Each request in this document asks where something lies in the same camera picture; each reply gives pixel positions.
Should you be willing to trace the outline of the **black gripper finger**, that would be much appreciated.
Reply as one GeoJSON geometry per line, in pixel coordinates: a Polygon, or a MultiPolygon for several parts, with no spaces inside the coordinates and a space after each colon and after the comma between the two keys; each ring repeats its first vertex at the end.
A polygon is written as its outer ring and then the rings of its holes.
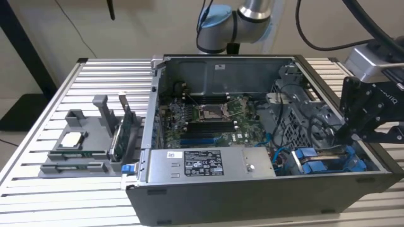
{"type": "Polygon", "coordinates": [[[375,129],[365,129],[362,131],[354,130],[357,140],[362,140],[366,143],[403,143],[404,142],[404,122],[393,122],[383,124],[382,126],[391,126],[387,131],[378,131],[375,129]]]}
{"type": "Polygon", "coordinates": [[[339,144],[353,144],[357,135],[365,142],[378,142],[377,116],[379,104],[379,88],[375,83],[366,83],[357,77],[346,77],[341,99],[343,126],[337,132],[339,144]]]}

